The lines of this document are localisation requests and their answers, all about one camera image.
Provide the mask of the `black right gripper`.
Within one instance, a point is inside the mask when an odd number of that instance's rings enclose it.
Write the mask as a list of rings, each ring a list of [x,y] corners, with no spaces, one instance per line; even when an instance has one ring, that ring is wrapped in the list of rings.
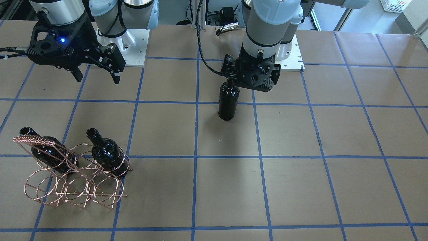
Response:
[[[26,50],[31,61],[71,71],[77,82],[83,79],[78,66],[94,64],[107,70],[119,84],[126,61],[116,43],[99,46],[88,15],[66,25],[53,25],[47,15],[38,15],[38,19]]]

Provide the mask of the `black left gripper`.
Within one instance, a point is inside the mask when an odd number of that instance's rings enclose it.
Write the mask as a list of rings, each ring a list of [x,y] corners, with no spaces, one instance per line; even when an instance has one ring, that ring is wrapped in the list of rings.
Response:
[[[262,92],[270,91],[277,84],[280,71],[281,64],[274,63],[274,56],[258,62],[249,56],[240,60],[226,54],[221,67],[221,72],[234,75],[234,78],[227,78],[227,86]]]

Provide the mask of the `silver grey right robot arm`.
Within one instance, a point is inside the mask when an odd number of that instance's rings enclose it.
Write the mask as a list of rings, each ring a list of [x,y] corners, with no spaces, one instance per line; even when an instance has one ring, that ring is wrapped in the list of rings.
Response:
[[[83,79],[79,66],[92,64],[106,70],[115,84],[131,54],[141,54],[133,30],[155,29],[157,0],[31,0],[38,22],[25,55],[35,64],[53,66]]]

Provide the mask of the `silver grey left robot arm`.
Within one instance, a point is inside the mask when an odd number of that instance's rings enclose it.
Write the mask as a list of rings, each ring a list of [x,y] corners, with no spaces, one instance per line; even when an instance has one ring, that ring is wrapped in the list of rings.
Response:
[[[280,76],[275,61],[288,57],[304,9],[299,0],[242,0],[237,9],[245,34],[237,59],[224,58],[221,72],[227,81],[220,92],[238,93],[239,87],[268,92]]]

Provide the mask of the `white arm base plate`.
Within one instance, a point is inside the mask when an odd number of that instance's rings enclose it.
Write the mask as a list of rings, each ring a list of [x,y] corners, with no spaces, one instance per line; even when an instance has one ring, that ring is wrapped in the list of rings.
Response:
[[[98,35],[97,40],[104,46],[116,43],[127,67],[144,67],[150,33],[148,29],[127,29],[122,36],[107,38]]]
[[[291,42],[279,44],[275,64],[280,64],[281,71],[303,71],[305,69],[296,35],[293,36]]]

